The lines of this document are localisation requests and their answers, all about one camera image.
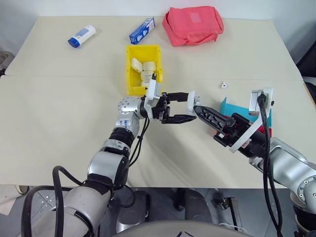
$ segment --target white table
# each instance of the white table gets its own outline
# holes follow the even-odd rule
[[[297,81],[166,80],[168,92],[196,90],[203,104],[219,109],[228,102],[247,107],[252,89],[274,90],[273,136],[316,163],[316,110],[304,83]],[[52,184],[55,165],[80,180],[89,161],[107,139],[124,96],[125,78],[4,76],[0,79],[0,182]],[[180,113],[185,103],[171,103]],[[129,171],[133,186],[261,188],[262,174],[239,152],[213,140],[214,130],[196,119],[185,124],[152,121],[141,156]],[[72,185],[62,180],[63,185]]]
[[[40,17],[6,74],[124,79],[128,36],[145,19]],[[172,47],[162,17],[155,21],[141,44],[161,45],[165,80],[302,80],[272,21],[224,19],[224,33],[216,42],[194,47]],[[87,24],[97,34],[72,48],[67,40]]]

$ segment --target yellow bin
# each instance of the yellow bin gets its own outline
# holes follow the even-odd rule
[[[141,63],[156,62],[157,82],[162,83],[162,63],[160,45],[129,45],[126,47],[126,82],[128,95],[146,95],[145,87],[141,86],[140,73],[132,69],[130,60],[137,58]]]

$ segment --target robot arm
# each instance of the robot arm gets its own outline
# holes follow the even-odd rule
[[[256,99],[261,91],[269,98],[266,112],[269,114],[272,90],[264,88],[253,91],[249,113],[260,115]],[[250,124],[249,120],[239,114],[232,114],[230,118],[218,113],[216,110],[194,106],[196,115],[205,123],[217,130],[214,139],[223,146],[231,147],[230,150],[240,151],[249,158],[249,163],[263,172],[263,159],[265,139],[264,134],[257,131],[262,124],[261,116]],[[301,210],[316,214],[316,170],[315,165],[278,138],[271,139],[270,164],[273,167],[275,182],[289,188],[294,195],[292,200]]]
[[[161,123],[184,123],[196,119],[190,115],[169,116],[170,101],[187,101],[187,93],[163,93],[156,75],[146,97],[126,97],[118,105],[116,125],[88,166],[84,184],[70,190],[64,198],[65,237],[90,236],[96,232],[115,190],[127,181],[130,149],[139,132],[140,119],[158,119]],[[32,226],[34,237],[53,236],[55,208]]]

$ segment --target red fabric bag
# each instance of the red fabric bag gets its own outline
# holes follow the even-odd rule
[[[162,25],[174,47],[216,41],[224,31],[223,20],[212,6],[171,7]]]

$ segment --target white tube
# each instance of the white tube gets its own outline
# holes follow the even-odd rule
[[[87,39],[89,39],[91,36],[93,36],[96,33],[96,30],[93,26],[87,25],[83,29],[81,29],[78,33],[76,33],[74,36],[72,36],[68,43],[74,47],[77,48],[80,45],[82,45]]]

